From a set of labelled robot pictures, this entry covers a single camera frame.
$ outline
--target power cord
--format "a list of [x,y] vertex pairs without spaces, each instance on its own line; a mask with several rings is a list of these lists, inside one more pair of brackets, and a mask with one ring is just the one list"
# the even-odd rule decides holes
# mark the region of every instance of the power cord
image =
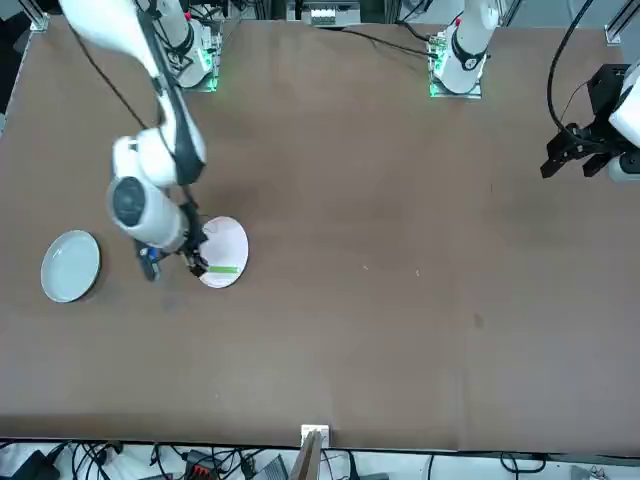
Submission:
[[567,113],[567,110],[569,109],[569,105],[571,105],[571,100],[573,100],[573,97],[575,96],[576,93],[578,93],[578,91],[584,87],[587,83],[589,83],[589,80],[582,82],[580,85],[578,85],[576,87],[576,89],[573,91],[573,93],[571,94],[571,96],[569,97],[569,101],[567,102],[567,105],[564,107],[564,110],[562,111],[562,115],[560,115],[560,122],[562,122],[562,119],[564,118],[564,114]]
[[455,22],[457,19],[459,19],[459,18],[462,16],[462,14],[463,14],[463,13],[464,13],[464,10],[462,10],[458,15],[456,15],[455,17],[453,17],[453,20],[451,20],[451,22],[449,23],[449,25],[453,25],[453,24],[454,24],[454,22]]
[[329,461],[329,457],[327,457],[326,450],[322,450],[322,456],[324,457],[325,461],[327,462],[327,469],[329,470],[329,476],[331,477],[331,480],[335,480],[335,478],[333,476],[333,469],[331,468],[331,462]]
[[553,78],[556,73],[558,61],[560,60],[560,55],[562,55],[562,52],[567,46],[567,43],[569,42],[569,39],[571,38],[571,35],[573,34],[574,30],[580,23],[580,20],[582,20],[582,17],[584,16],[584,14],[587,12],[587,10],[589,9],[589,7],[594,1],[595,0],[586,0],[584,2],[584,5],[582,5],[582,8],[576,15],[576,18],[573,19],[573,21],[571,22],[571,25],[569,25],[569,28],[565,32],[564,37],[562,37],[562,41],[560,42],[560,45],[558,45],[558,49],[556,50],[556,53],[553,56],[553,60],[551,60],[551,66],[549,67],[549,78],[547,79],[547,107],[549,109],[549,115],[551,116],[553,123],[555,123],[558,129],[560,129],[566,135],[568,135],[576,144],[589,146],[589,147],[595,148],[596,151],[603,152],[603,151],[606,151],[610,145],[607,145],[606,143],[602,143],[602,142],[592,142],[590,140],[585,140],[583,138],[580,138],[562,124],[562,122],[558,118],[558,115],[556,114],[556,110],[553,106],[553,98],[552,98],[553,97]]
[[347,455],[349,455],[349,480],[360,480],[356,459],[353,453],[351,453],[351,450],[347,450]]
[[395,49],[400,50],[400,51],[405,52],[405,53],[413,53],[414,55],[421,55],[421,56],[429,57],[429,58],[437,58],[438,57],[435,53],[429,53],[429,52],[425,52],[424,50],[416,50],[414,48],[405,47],[403,45],[398,45],[397,43],[392,43],[392,42],[389,42],[388,40],[383,40],[382,38],[374,37],[374,36],[369,35],[367,33],[358,32],[356,30],[343,29],[343,30],[340,30],[340,31],[343,32],[343,33],[350,33],[351,35],[357,35],[358,37],[366,38],[368,40],[372,40],[374,42],[381,43],[383,45],[387,45],[387,46],[389,46],[391,48],[395,48]]
[[415,31],[415,29],[410,24],[408,24],[404,20],[398,21],[396,23],[397,23],[397,25],[400,25],[400,26],[406,28],[407,30],[409,30],[411,35],[416,37],[418,40],[422,40],[423,42],[428,42],[429,39],[431,38],[431,35],[420,35],[418,32]]
[[250,480],[253,477],[255,477],[257,475],[258,472],[256,472],[256,460],[255,458],[245,458],[242,456],[242,451],[238,452],[238,455],[240,455],[240,470],[242,471],[242,474],[244,475],[244,478],[246,480]]
[[433,460],[435,458],[435,455],[431,455],[431,458],[429,459],[429,466],[427,467],[427,480],[431,480],[431,470],[433,469]]
[[422,11],[422,13],[425,13],[429,7],[431,6],[431,4],[433,3],[433,0],[420,0],[418,3],[415,4],[415,6],[413,7],[413,9],[407,13],[404,18],[402,20],[400,20],[401,22],[406,22],[407,19],[409,19],[409,17],[411,17],[411,15],[413,15],[423,4],[425,5],[424,10]]
[[[506,464],[506,462],[504,461],[505,457],[511,460],[511,462],[513,463],[513,467],[510,467],[509,465]],[[542,470],[544,470],[547,466],[547,459],[545,456],[541,456],[539,460],[542,462],[539,467],[520,468],[518,466],[518,462],[516,461],[515,457],[512,454],[506,453],[506,452],[502,452],[500,454],[500,464],[504,467],[504,469],[507,472],[513,473],[515,475],[515,480],[519,480],[521,474],[532,475],[535,473],[540,473]]]
[[98,470],[96,472],[96,478],[99,478],[99,476],[102,476],[103,480],[111,480],[111,478],[109,477],[109,475],[107,475],[107,472],[104,470],[104,465],[106,465],[107,461],[109,460],[109,449],[113,449],[117,454],[122,453],[123,447],[122,444],[117,442],[117,443],[106,443],[102,446],[100,446],[99,450],[96,450],[96,448],[99,447],[99,445],[91,445],[88,448],[85,445],[82,445],[83,449],[85,449],[85,451],[89,454],[89,458],[90,458],[90,462],[89,462],[89,467],[87,468],[87,473],[85,475],[85,480],[89,479],[89,473],[91,472],[91,468],[93,467],[93,465],[97,465]]
[[71,32],[73,33],[74,37],[76,38],[76,40],[78,42],[78,45],[80,45],[80,49],[82,50],[82,53],[84,53],[84,56],[87,57],[87,60],[89,60],[89,63],[91,64],[91,66],[96,70],[98,75],[100,75],[102,80],[104,80],[104,82],[109,86],[109,88],[115,94],[115,96],[118,97],[118,99],[120,100],[122,105],[125,106],[125,108],[129,111],[129,113],[136,120],[136,122],[138,122],[138,125],[140,125],[140,128],[142,128],[143,130],[146,130],[148,128],[147,125],[142,121],[142,119],[138,116],[138,114],[133,110],[131,105],[129,105],[129,102],[127,102],[124,99],[124,97],[120,93],[120,90],[118,90],[116,88],[116,86],[111,82],[109,77],[107,77],[107,75],[102,71],[102,69],[96,64],[96,62],[93,59],[93,57],[89,54],[89,50],[87,50],[86,45],[84,44],[84,42],[80,38],[80,35],[73,28],[71,28],[71,26],[69,26],[69,28],[71,29]]
[[[247,455],[247,456],[245,457],[245,459],[246,459],[246,460],[250,460],[250,459],[254,458],[256,455],[258,455],[258,454],[260,454],[260,453],[262,453],[262,452],[264,452],[264,448],[261,448],[261,449],[259,449],[259,450],[256,450],[255,452],[253,452],[253,453],[251,453],[251,454]],[[229,478],[229,477],[230,477],[230,476],[231,476],[231,475],[232,475],[236,470],[238,470],[241,466],[242,466],[242,462],[240,462],[240,463],[239,463],[238,465],[236,465],[235,467],[230,468],[226,475],[224,475],[224,476],[221,476],[221,477],[220,477],[220,480],[227,480],[227,479],[228,479],[228,478]]]
[[[167,34],[167,31],[162,25],[162,22],[160,22],[159,20],[161,17],[154,16],[154,14],[159,14],[159,11],[157,10],[157,4],[150,3],[149,8],[145,11],[140,5],[138,0],[134,0],[134,3],[136,4],[136,7],[141,12],[146,12],[147,14],[151,15],[154,20],[157,20],[157,22],[153,23],[153,29],[155,30],[156,35],[158,35],[158,38],[160,39],[160,43],[162,43],[165,50],[167,50],[167,59],[169,60],[169,63],[175,70],[176,72],[175,75],[177,77],[180,77],[180,75],[182,75],[182,73],[184,73],[184,71],[187,68],[193,65],[193,60],[189,57],[186,57],[182,52],[178,51],[173,45],[171,45],[171,42],[169,41],[169,35]],[[160,33],[158,32],[158,29],[156,28],[156,23],[160,27],[160,31],[162,32],[162,35],[160,35]],[[177,61],[171,58],[170,55],[177,58]]]

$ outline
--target floor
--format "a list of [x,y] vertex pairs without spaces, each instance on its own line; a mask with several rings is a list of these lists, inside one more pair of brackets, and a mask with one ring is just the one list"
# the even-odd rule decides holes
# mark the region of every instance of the floor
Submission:
[[[29,457],[35,450],[41,450],[48,453],[55,448],[57,443],[18,443],[10,445],[0,451],[0,475],[10,476],[15,470]],[[71,457],[75,444],[65,448],[56,461],[56,467],[60,471],[62,480],[71,479]],[[188,452],[192,447],[178,446],[180,452]],[[196,449],[210,454],[209,447],[195,447]],[[223,452],[226,448],[216,449],[217,452]],[[149,460],[153,447],[150,445],[125,445],[123,452],[118,456],[110,456],[104,466],[104,470],[111,480],[125,479],[143,479],[160,475],[159,467],[156,465],[149,466]],[[251,455],[255,450],[247,450],[245,456]],[[331,464],[331,471],[327,468],[327,461],[321,461],[319,480],[339,480],[349,478],[349,460],[348,454],[343,451],[326,451],[326,458]],[[82,449],[76,456],[76,465],[84,455]],[[161,462],[163,470],[167,474],[174,474],[173,478],[179,478],[184,473],[184,461],[182,461],[170,447],[160,449]],[[278,455],[282,456],[287,473],[291,473],[294,465],[297,451],[295,450],[277,450],[267,449],[255,456],[255,471],[259,472],[271,460]],[[421,453],[382,453],[382,452],[354,452],[354,459],[359,475],[365,478],[365,475],[387,474],[390,480],[402,479],[420,479],[428,478],[428,465],[431,455]],[[226,463],[226,469],[237,466]],[[536,461],[518,461],[520,469],[535,469],[540,465]],[[98,471],[95,466],[89,466],[91,471],[87,471],[88,462],[78,471],[78,478],[98,478]],[[585,473],[591,471],[595,466],[598,476],[593,475],[594,479],[606,480],[630,480],[640,478],[640,467],[614,466],[610,464],[592,464],[592,463],[571,463],[571,462],[552,462],[549,461],[546,467],[537,474],[521,474],[521,478],[525,480],[576,480],[576,473]],[[433,460],[430,478],[438,479],[478,479],[478,480],[512,480],[514,475],[501,466],[499,459],[478,458],[478,457],[453,457],[446,455],[436,455]],[[225,480],[242,480],[244,475],[238,469],[233,472]]]

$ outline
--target paper plate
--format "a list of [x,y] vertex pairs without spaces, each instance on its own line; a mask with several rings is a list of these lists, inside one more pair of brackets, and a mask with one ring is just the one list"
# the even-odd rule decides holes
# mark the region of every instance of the paper plate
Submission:
[[47,250],[40,283],[54,302],[72,302],[91,288],[99,271],[98,242],[87,232],[71,230],[56,238]]
[[200,281],[212,288],[233,284],[247,266],[249,239],[242,225],[231,217],[216,217],[202,227],[207,241],[200,245],[200,255],[209,270]]

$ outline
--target green tape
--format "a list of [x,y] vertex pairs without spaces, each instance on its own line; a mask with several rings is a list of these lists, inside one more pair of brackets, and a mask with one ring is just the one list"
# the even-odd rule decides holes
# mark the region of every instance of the green tape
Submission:
[[211,273],[238,273],[238,267],[218,267],[218,266],[209,266],[207,268],[208,272]]

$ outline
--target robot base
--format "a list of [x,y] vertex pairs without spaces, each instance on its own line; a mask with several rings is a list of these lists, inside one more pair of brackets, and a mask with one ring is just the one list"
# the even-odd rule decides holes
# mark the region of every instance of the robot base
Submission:
[[189,23],[195,36],[191,50],[186,55],[191,62],[176,78],[184,90],[215,92],[220,73],[223,21],[210,20],[206,25],[197,20]]
[[429,71],[429,96],[430,97],[458,97],[458,98],[482,98],[482,71],[478,77],[475,86],[467,93],[453,93],[445,87],[440,79],[436,76],[436,70],[440,68],[444,56],[447,54],[447,33],[439,32],[431,37],[427,43],[427,52],[435,53],[438,58],[429,58],[427,60],[427,70]]

